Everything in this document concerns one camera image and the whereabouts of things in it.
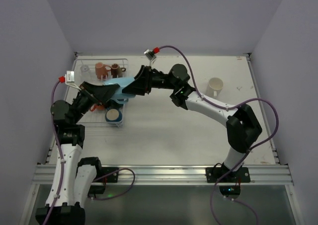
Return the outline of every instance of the mug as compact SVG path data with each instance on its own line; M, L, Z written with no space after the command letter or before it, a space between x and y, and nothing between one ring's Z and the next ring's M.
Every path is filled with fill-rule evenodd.
M206 95L212 98L216 98L221 92L224 83L222 79L213 77L209 80Z
M110 73L111 73L113 78L116 78L116 77L123 77L123 72L125 72L125 71L126 71L126 68L124 68L124 67L121 68L121 67L119 67L118 64L113 64L111 66Z
M123 114L120 109L109 109L105 114L106 122L120 122L123 119Z
M97 110L104 110L105 109L105 107L104 107L104 105L97 105L97 104L94 104L94 106L93 107L91 107L89 110L91 111L91 112L93 112L93 111L95 111L95 109L97 109Z
M106 80L109 71L111 71L111 66L105 65L102 62L95 64L95 73L99 80Z

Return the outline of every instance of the brown mug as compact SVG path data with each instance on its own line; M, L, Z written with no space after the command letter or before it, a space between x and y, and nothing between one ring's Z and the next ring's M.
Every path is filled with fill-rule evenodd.
M113 78L116 78L116 77L123 77L123 72L125 72L125 71L126 71L126 68L124 68L124 67L121 68L121 67L119 67L118 64L113 64L111 66L110 73L111 73Z
M99 80L106 80L109 71L111 71L111 66L105 65L102 62L95 64L95 73Z
M95 109L97 109L97 110L104 110L105 109L105 107L104 107L104 105L97 105L97 104L94 104L94 106L93 107L91 107L89 110L91 111L91 112L93 112L93 111L95 111Z

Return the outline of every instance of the cup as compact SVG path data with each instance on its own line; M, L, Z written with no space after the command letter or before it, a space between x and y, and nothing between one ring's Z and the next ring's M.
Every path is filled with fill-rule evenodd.
M116 77L123 77L123 72L125 72L126 71L126 68L124 68L124 67L119 67L119 65L118 64L113 64L112 66L111 66L111 75L112 75L112 77L113 78L116 78Z
M123 114L120 109L112 108L105 114L106 122L120 122L123 119Z
M88 65L82 65L80 67L80 73L81 73L81 79L83 81L92 81L92 75L91 75L91 71L89 69L89 66Z
M218 77L211 78L208 82L206 95L212 98L216 98L221 92L223 86L224 86L224 83L222 79Z
M102 62L95 64L95 73L99 80L106 80L109 71L111 71L111 66L105 65Z
M97 105L97 104L94 104L94 106L93 107L91 107L89 110L91 111L91 112L93 112L93 111L95 111L95 109L97 109L97 110L105 110L105 107L104 107L104 105Z

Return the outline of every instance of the cord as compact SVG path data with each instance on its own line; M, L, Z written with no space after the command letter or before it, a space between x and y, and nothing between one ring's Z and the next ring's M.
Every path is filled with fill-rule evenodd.
M216 187L217 187L217 184L218 184L223 178L225 178L226 176L228 176L236 167L238 167L238 166L246 159L246 157L249 155L249 153L251 152L251 150L253 150L254 148L260 146L261 144L264 144L265 142L269 141L270 139L272 139L272 138L275 136L275 134L277 133L278 127L279 127L278 113L277 113L277 111L276 111L274 105L273 105L271 102L269 102L269 101L267 101L267 100L264 100L264 99L261 99L261 98L252 98L252 99L246 100L246 101L244 101L244 102L242 102L242 103L240 103L240 104L238 104L238 105L236 105L236 106L233 106L233 107L223 107L223 106L220 106L220 105L218 105L218 104L215 104L215 103L211 102L210 100L206 99L206 98L200 93L200 91L199 91L199 89L198 89L198 87L197 87L197 84L196 84L196 82L195 82L195 79L194 79L194 75L193 75L193 71L192 71L191 65L190 65L190 63L189 63L187 57L186 57L177 47L172 46L172 45L164 45L164 46L161 46L161 47L159 47L159 48L155 48L155 49L156 49L156 53L159 52L161 49L164 49L164 48L172 48L172 49L176 50L176 51L184 58L184 60L186 61L187 65L188 65L188 68L189 68L189 70L190 70L191 77L192 77L192 81L193 81L193 85L194 85L194 88L195 88L196 93L200 96L201 99L203 99L204 101L206 101L206 102L209 103L210 105L215 106L215 107L220 108L220 109L232 110L232 109L235 109L235 108L239 108L239 107L241 107L243 104L246 104L246 103L248 103L248 102L261 101L261 102L267 103L267 104L271 107L271 109L273 110L274 115L275 115L276 126L275 126L275 129L274 129L273 133L272 133L268 138L262 140L261 142L257 143L256 145L250 147L250 149L246 152L245 156L244 156L242 159L240 159L240 160L237 162L237 164L236 164L233 168L231 168L227 173L225 173L224 175L222 175L222 176L215 182L215 184L214 184L214 186L213 186L212 193L211 193L211 197L210 197L210 209L211 209L211 213L212 213L212 215L213 215L215 221L216 221L219 225L222 225L221 222L219 221L219 219L217 218L217 216L216 216L214 210L213 210L213 203L212 203L212 201L213 201L213 195L214 195L215 189L216 189ZM244 203L244 202L242 202L242 201L239 201L239 200L231 200L231 201L237 202L237 203L242 204L242 205L246 206L247 208L249 208L249 209L254 213L254 215L255 215L256 224L259 225L258 215L257 215L256 211L255 211L250 205L248 205L248 204L246 204L246 203Z
M114 173L118 173L119 171L122 171L122 170L129 170L130 172L132 172L132 174L133 174L133 176L134 176L133 182L132 182L131 185L128 187L128 189L126 189L124 192L122 192L122 193L120 193L120 194L114 195L114 196L109 197L109 198L96 198L96 197L95 197L95 198L91 198L91 199L93 199L93 200L99 200L99 201L110 200L110 199L114 199L114 198L117 198L117 197L119 197L119 196L122 196L122 195L126 194L129 190L131 190L131 188L133 187L133 185L134 185L134 183L135 183L136 175L135 175L135 173L134 173L131 169L129 169L129 168L121 168L121 169L115 170L115 171L113 171L113 172L111 172L111 173L108 173L108 174L103 175L103 176L101 176L101 177L99 177L99 178L97 178L97 179L94 179L93 182L97 182L97 181L100 180L100 179L106 178L107 176L112 175L112 174L114 174Z
M57 81L57 82L55 83L54 87L53 87L52 94L51 94L51 105L53 105L53 103L54 103L54 93L55 93L55 90L56 90L57 86L59 85L60 81L61 81L61 80ZM57 147L58 147L59 154L60 154L60 158L61 158L61 160L62 160L62 159L64 159L64 157L63 157L63 153L62 153L61 144L60 144L60 141L59 141L59 138L58 138L58 134L57 134L56 129L55 129L55 126L54 126L53 115L51 115L51 119L52 119L52 128L53 128L53 133L54 133L56 145L57 145ZM58 199L58 197L59 197L59 194L60 194L60 191L61 191L61 187L62 187L62 183L63 183L63 175L64 175L64 163L62 162L62 163L61 163L61 176L60 176L60 181L59 181L58 189L57 189L57 191L56 191L56 195L57 195L57 196L56 196L56 198L53 199L53 202L52 202L52 204L51 204L51 207L50 207L50 209L49 209L49 211L48 211L48 213L47 213L47 215L46 215L46 217L45 217L45 220L44 220L44 222L43 222L42 225L46 225L46 223L48 222L49 217L50 217L50 215L51 215L51 213L52 213L52 210L53 210L53 208L54 208L54 205L56 204L56 201L57 201L57 199Z

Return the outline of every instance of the white table surface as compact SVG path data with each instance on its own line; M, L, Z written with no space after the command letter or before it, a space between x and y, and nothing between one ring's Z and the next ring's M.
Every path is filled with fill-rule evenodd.
M129 62L128 74L134 76L141 65L149 65L143 56L81 56L78 59L118 59ZM256 91L245 57L189 56L201 92L208 80L219 77L224 88L218 100L238 104L256 97ZM182 57L160 55L153 67L168 73L174 64L185 64ZM79 70L81 61L77 61ZM70 88L67 101L77 90ZM170 99L171 90L152 89L149 95L131 99L124 114L123 128L87 128L81 157L97 156L104 165L211 165L223 162L229 151L226 128L197 112L176 107ZM258 102L249 103L267 137ZM55 164L56 149L50 163ZM269 142L256 148L246 164L275 164Z

